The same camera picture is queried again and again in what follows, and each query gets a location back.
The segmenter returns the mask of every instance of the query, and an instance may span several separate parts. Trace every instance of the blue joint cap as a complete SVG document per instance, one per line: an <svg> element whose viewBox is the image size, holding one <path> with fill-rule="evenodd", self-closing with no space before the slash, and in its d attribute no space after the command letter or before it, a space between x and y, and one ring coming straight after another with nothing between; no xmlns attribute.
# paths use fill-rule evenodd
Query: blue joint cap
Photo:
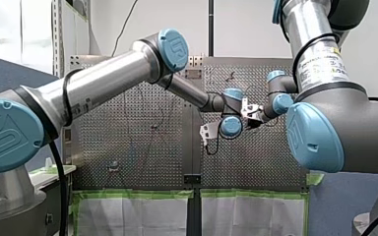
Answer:
<svg viewBox="0 0 378 236"><path fill-rule="evenodd" d="M286 93L278 94L275 99L273 99L273 110L279 115L287 113L292 105L293 99Z"/></svg>
<svg viewBox="0 0 378 236"><path fill-rule="evenodd" d="M176 29L163 29L158 33L158 51L171 72L183 70L188 63L188 44Z"/></svg>
<svg viewBox="0 0 378 236"><path fill-rule="evenodd" d="M226 88L223 91L223 95L231 97L236 100L242 100L242 97L244 96L244 93L242 89L240 88Z"/></svg>
<svg viewBox="0 0 378 236"><path fill-rule="evenodd" d="M276 71L269 73L267 81L270 82L271 80L273 80L277 77L285 76L285 75L286 75L285 71L276 70Z"/></svg>
<svg viewBox="0 0 378 236"><path fill-rule="evenodd" d="M344 168L342 142L318 108L306 102L295 103L287 112L286 127L290 151L299 164L330 173Z"/></svg>
<svg viewBox="0 0 378 236"><path fill-rule="evenodd" d="M240 135L241 131L242 123L235 116L225 117L220 124L220 133L226 138L235 138Z"/></svg>
<svg viewBox="0 0 378 236"><path fill-rule="evenodd" d="M39 151L44 129L27 107L0 100L0 173L15 169Z"/></svg>

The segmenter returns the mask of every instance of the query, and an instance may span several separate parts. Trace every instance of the label sticker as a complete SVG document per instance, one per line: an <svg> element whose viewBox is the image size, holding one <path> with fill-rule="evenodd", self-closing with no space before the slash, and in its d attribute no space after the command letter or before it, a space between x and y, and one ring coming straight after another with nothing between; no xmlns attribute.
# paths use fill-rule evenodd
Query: label sticker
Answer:
<svg viewBox="0 0 378 236"><path fill-rule="evenodd" d="M297 72L303 89L323 82L348 81L346 67L336 47L314 50L312 58L299 63Z"/></svg>

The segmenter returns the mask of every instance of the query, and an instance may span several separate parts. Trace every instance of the pegboard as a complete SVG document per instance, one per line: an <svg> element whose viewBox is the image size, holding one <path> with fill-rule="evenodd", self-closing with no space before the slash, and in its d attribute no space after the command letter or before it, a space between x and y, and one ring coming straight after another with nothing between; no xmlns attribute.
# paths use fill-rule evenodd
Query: pegboard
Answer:
<svg viewBox="0 0 378 236"><path fill-rule="evenodd" d="M72 56L71 69L107 57ZM182 189L182 99L142 83L72 127L75 189ZM108 171L114 161L116 171Z"/></svg>
<svg viewBox="0 0 378 236"><path fill-rule="evenodd" d="M205 58L206 91L242 89L249 103L265 104L266 78L273 70L290 72L287 59ZM220 119L219 114L204 114L204 122ZM284 116L268 126L244 131L235 140L220 139L219 152L201 159L203 188L267 189L306 191L307 170L291 156L287 145ZM217 147L211 143L211 151Z"/></svg>
<svg viewBox="0 0 378 236"><path fill-rule="evenodd" d="M107 58L72 56L70 66L88 68ZM268 73L289 72L291 66L287 59L197 59L202 60L197 65L202 80L195 81L203 82L205 91L240 88L251 103L258 104L267 101ZM194 60L188 69L195 67ZM274 127L245 131L233 141L220 139L219 152L209 156L197 133L199 126L186 133L187 124L195 126L199 118L187 116L186 109L192 108L186 104L163 88L142 83L79 118L72 127L71 152L73 164L78 165L74 188L183 189L187 187L183 170L191 165L194 174L202 174L201 188L306 191L307 170L290 155L283 117L269 124ZM220 116L201 118L207 123ZM109 172L107 166L114 161L119 163L118 171Z"/></svg>

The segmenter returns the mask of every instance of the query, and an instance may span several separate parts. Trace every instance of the white cloth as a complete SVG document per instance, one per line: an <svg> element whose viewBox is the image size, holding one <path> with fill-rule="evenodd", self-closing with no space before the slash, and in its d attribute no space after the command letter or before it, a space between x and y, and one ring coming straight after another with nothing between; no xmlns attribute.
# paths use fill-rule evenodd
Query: white cloth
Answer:
<svg viewBox="0 0 378 236"><path fill-rule="evenodd" d="M79 236L186 236L187 199L85 199Z"/></svg>
<svg viewBox="0 0 378 236"><path fill-rule="evenodd" d="M203 236L303 236L305 200L202 198Z"/></svg>

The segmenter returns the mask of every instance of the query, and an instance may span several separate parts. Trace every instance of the white wall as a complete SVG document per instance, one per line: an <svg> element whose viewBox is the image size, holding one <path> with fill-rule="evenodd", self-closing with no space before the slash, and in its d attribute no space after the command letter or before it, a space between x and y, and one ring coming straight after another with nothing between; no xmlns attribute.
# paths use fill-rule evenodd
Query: white wall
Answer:
<svg viewBox="0 0 378 236"><path fill-rule="evenodd" d="M91 0L91 53L109 55L134 0ZM272 24L273 0L216 2L216 56L289 58L289 45ZM343 54L350 77L378 95L378 1L371 1L362 24L346 41ZM140 0L117 50L163 28L180 30L191 55L208 54L207 0Z"/></svg>
<svg viewBox="0 0 378 236"><path fill-rule="evenodd" d="M91 37L91 53L111 54L133 2L134 0L91 0L94 34L94 38ZM119 40L116 54L127 51L134 40L165 28L178 29L188 41L192 55L206 53L207 21L208 1L205 0L140 0Z"/></svg>

